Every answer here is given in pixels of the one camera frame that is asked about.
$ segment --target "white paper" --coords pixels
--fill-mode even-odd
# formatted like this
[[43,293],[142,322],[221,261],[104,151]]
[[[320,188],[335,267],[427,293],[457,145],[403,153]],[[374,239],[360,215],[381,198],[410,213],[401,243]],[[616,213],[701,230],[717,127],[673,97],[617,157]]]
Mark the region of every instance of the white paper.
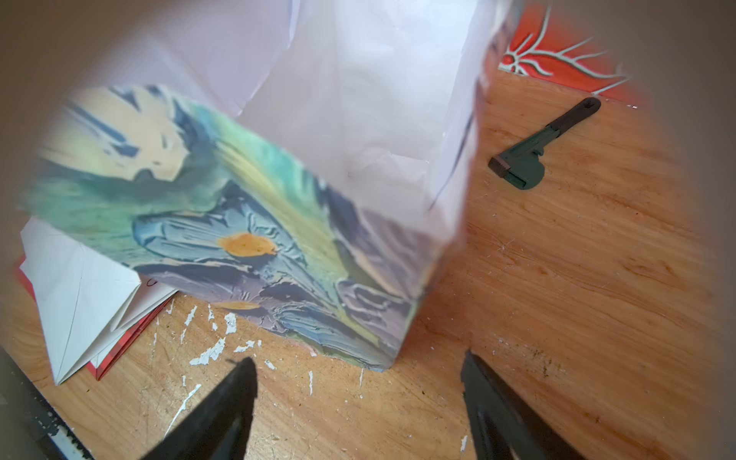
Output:
[[237,121],[361,207],[447,240],[464,204],[460,147],[475,146],[463,144],[475,79],[510,7],[302,0],[311,14]]
[[130,304],[121,308],[115,315],[110,330],[127,330],[177,291],[145,275],[138,274],[138,276],[141,279],[141,287],[138,288]]
[[82,86],[165,84],[237,116],[289,47],[299,10],[299,0],[172,2],[131,30]]
[[110,340],[110,343],[105,345],[104,348],[102,348],[99,352],[97,352],[95,356],[92,357],[92,359],[90,359],[90,362],[95,367],[95,369],[100,367],[102,362],[105,360],[105,356],[109,355],[110,352],[113,351],[115,344],[123,338],[123,335],[125,335],[125,330],[117,331],[117,335]]
[[[132,302],[141,286],[138,273],[45,221],[31,218],[21,231],[21,240],[26,254],[21,270],[33,285],[57,385],[103,350],[112,349],[130,324],[111,327],[120,310],[122,319],[128,308],[131,315],[141,315],[160,304]],[[155,302],[154,298],[146,293],[140,297]]]

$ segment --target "white envelope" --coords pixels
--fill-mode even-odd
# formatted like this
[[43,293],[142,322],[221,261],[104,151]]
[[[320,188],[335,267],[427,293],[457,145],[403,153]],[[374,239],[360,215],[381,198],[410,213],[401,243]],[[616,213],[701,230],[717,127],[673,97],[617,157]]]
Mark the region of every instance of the white envelope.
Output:
[[176,292],[31,218],[21,270],[33,285],[58,385]]

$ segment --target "wood grain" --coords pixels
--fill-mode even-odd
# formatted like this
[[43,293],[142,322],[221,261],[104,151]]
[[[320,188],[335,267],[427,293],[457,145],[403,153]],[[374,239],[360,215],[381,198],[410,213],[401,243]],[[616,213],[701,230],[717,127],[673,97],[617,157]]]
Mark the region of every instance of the wood grain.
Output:
[[[685,171],[647,114],[604,102],[550,145],[546,177],[530,191],[486,167],[583,97],[499,73],[463,249],[394,367],[366,371],[362,384],[360,369],[243,319],[226,336],[216,308],[214,331],[207,303],[183,294],[100,382],[82,370],[54,386],[38,312],[15,283],[4,293],[3,345],[98,459],[145,454],[196,384],[182,418],[229,371],[226,358],[245,355],[260,389],[249,459],[474,458],[470,439],[460,452],[470,435],[459,378],[468,347],[591,459],[702,458],[721,336],[712,258]],[[189,364],[221,337],[217,361]],[[233,352],[259,339],[262,347]]]

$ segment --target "wooden surface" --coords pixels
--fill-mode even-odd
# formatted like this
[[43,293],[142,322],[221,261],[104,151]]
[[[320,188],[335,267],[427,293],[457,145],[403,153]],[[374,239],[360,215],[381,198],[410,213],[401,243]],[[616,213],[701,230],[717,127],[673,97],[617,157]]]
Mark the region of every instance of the wooden surface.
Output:
[[225,336],[224,313],[213,309],[214,331],[207,303],[182,294],[100,382],[83,369],[54,386],[38,312],[17,283],[4,296],[3,345],[98,459],[145,454],[196,384],[178,421],[227,374],[227,358],[246,355],[260,389],[249,459],[471,459],[471,438],[460,451],[470,435],[459,377],[468,347],[590,459],[702,458],[707,425],[697,427],[718,376],[712,261],[684,170],[648,115],[604,102],[547,149],[546,177],[531,191],[485,166],[583,97],[499,73],[464,249],[394,367],[366,371],[362,383],[359,368],[243,319],[216,362],[190,366]]

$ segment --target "orange spot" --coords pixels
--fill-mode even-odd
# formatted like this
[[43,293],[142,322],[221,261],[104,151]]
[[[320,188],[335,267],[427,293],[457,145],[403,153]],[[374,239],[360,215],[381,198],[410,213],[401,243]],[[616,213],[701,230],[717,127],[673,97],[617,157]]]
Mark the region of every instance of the orange spot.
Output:
[[212,306],[217,308],[226,308],[227,310],[254,310],[261,307],[257,303],[250,302],[221,302]]
[[217,240],[217,244],[236,257],[257,257],[259,255],[276,255],[276,245],[265,236],[252,233],[238,233]]

